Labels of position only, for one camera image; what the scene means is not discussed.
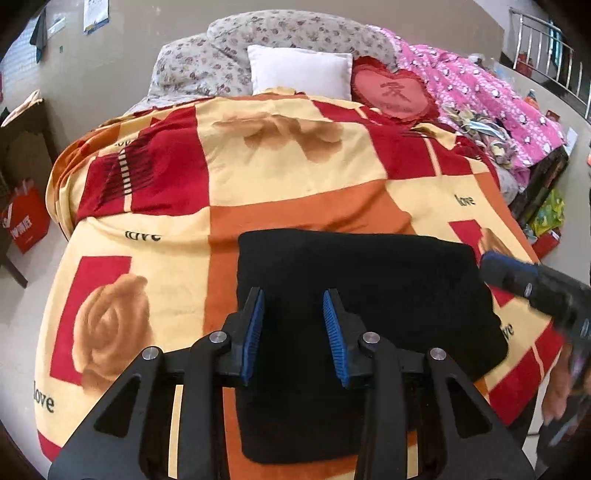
shopping bag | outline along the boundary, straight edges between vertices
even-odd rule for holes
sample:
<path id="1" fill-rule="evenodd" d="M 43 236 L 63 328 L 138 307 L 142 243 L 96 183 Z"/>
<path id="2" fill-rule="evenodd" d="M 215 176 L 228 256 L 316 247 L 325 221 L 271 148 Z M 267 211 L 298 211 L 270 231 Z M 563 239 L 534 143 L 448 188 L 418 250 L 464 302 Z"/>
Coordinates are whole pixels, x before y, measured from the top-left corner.
<path id="1" fill-rule="evenodd" d="M 47 235 L 50 217 L 32 180 L 23 180 L 2 212 L 2 226 L 7 228 L 22 253 Z"/>

floral pillow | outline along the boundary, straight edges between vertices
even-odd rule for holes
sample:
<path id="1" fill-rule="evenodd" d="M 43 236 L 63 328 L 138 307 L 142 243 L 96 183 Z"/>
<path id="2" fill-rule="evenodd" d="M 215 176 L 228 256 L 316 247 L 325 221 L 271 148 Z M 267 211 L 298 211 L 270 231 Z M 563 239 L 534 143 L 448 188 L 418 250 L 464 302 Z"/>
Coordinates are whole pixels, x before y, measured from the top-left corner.
<path id="1" fill-rule="evenodd" d="M 294 47 L 369 55 L 396 71 L 394 48 L 385 35 L 353 20 L 294 10 L 263 10 L 231 15 L 209 25 L 210 42 L 230 58 L 249 65 L 249 45 Z"/>
<path id="2" fill-rule="evenodd" d="M 162 47 L 148 96 L 239 96 L 251 93 L 250 70 L 213 47 L 207 35 L 201 33 Z"/>

paper on wall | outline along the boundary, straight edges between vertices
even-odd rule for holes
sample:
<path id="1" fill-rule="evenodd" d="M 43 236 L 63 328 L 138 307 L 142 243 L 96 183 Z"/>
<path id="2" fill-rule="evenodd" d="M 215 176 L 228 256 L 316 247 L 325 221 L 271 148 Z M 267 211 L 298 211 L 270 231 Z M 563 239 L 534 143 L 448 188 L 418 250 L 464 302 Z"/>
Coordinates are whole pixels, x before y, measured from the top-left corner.
<path id="1" fill-rule="evenodd" d="M 84 30 L 85 34 L 94 32 L 97 28 L 109 22 L 109 0 L 84 0 Z"/>

white pillow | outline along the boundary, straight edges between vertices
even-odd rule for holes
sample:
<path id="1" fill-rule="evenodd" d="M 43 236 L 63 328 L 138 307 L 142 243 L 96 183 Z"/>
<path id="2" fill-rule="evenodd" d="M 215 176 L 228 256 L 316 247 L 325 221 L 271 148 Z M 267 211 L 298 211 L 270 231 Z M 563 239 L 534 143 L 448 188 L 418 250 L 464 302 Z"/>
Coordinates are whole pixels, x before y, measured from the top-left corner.
<path id="1" fill-rule="evenodd" d="M 350 53 L 327 53 L 303 48 L 248 47 L 252 94 L 287 87 L 308 95 L 351 100 Z"/>

red bag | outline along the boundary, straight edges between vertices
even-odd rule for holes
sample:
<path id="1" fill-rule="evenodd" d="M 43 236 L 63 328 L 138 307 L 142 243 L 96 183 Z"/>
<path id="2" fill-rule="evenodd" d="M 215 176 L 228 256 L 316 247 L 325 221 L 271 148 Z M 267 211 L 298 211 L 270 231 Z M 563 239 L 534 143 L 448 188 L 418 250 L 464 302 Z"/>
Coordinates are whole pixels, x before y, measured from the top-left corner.
<path id="1" fill-rule="evenodd" d="M 33 181 L 23 181 L 2 212 L 2 226 L 8 228 L 17 247 L 24 253 L 47 235 L 49 223 L 45 202 Z"/>
<path id="2" fill-rule="evenodd" d="M 531 78 L 531 74 L 534 73 L 534 63 L 531 59 L 526 63 L 527 55 L 520 53 L 517 55 L 517 66 L 515 70 L 521 73 L 523 76 Z"/>

